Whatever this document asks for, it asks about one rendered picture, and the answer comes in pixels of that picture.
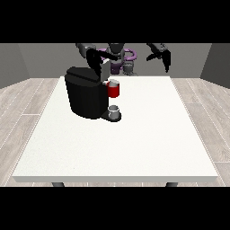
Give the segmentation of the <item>pale grey machine lid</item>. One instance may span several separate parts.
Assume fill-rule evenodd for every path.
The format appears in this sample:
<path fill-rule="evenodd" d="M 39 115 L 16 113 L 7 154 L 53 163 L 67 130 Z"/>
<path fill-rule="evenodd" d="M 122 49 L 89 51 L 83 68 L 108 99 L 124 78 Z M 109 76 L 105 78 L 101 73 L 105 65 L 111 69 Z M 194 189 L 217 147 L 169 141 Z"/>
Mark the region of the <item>pale grey machine lid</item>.
<path fill-rule="evenodd" d="M 111 61 L 106 58 L 103 60 L 103 63 L 101 64 L 101 81 L 107 81 L 108 78 L 110 77 L 110 73 L 111 73 Z"/>

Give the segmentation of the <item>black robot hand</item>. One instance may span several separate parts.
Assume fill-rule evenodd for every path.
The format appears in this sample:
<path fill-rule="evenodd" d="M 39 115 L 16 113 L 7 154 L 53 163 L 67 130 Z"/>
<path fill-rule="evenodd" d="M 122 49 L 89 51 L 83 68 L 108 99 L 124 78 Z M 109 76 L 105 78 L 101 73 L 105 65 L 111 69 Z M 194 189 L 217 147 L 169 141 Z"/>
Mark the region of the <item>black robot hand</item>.
<path fill-rule="evenodd" d="M 165 72 L 168 72 L 171 65 L 171 51 L 169 49 L 165 51 L 159 51 L 154 43 L 147 43 L 147 46 L 151 49 L 152 53 L 146 58 L 147 61 L 150 61 L 154 58 L 161 59 L 164 64 Z"/>
<path fill-rule="evenodd" d="M 101 64 L 103 63 L 102 58 L 108 58 L 110 60 L 118 60 L 117 57 L 113 56 L 110 53 L 96 50 L 96 49 L 88 49 L 86 51 L 86 60 L 88 66 L 94 70 L 95 74 L 101 76 L 102 68 Z"/>

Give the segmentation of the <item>red pod holder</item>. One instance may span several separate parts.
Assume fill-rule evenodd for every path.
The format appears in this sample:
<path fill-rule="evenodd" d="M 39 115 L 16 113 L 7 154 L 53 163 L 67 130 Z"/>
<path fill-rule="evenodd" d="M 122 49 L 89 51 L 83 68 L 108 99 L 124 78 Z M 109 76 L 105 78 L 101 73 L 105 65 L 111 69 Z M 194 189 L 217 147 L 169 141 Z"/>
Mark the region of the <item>red pod holder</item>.
<path fill-rule="evenodd" d="M 119 84 L 117 84 L 116 86 L 110 85 L 110 82 L 107 83 L 107 89 L 108 89 L 108 96 L 111 98 L 116 98 L 119 96 Z"/>

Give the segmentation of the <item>black coffee machine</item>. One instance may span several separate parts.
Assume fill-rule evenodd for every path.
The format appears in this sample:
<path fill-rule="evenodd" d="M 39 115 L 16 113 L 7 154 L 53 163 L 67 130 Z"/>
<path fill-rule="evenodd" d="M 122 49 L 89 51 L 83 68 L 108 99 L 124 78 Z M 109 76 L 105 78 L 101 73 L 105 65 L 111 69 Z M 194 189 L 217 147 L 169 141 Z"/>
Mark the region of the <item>black coffee machine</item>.
<path fill-rule="evenodd" d="M 110 122 L 121 120 L 110 119 L 107 83 L 89 67 L 72 66 L 65 75 L 66 90 L 73 113 L 85 119 L 106 119 Z"/>

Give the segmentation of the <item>small grey cup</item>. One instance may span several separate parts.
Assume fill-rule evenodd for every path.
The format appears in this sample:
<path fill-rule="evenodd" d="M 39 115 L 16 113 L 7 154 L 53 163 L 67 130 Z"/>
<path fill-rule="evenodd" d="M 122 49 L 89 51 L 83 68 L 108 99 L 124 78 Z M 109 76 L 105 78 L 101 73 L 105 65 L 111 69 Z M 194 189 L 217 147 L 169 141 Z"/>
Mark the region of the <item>small grey cup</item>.
<path fill-rule="evenodd" d="M 111 105 L 108 108 L 108 112 L 110 119 L 117 119 L 119 117 L 119 107 L 117 105 Z"/>

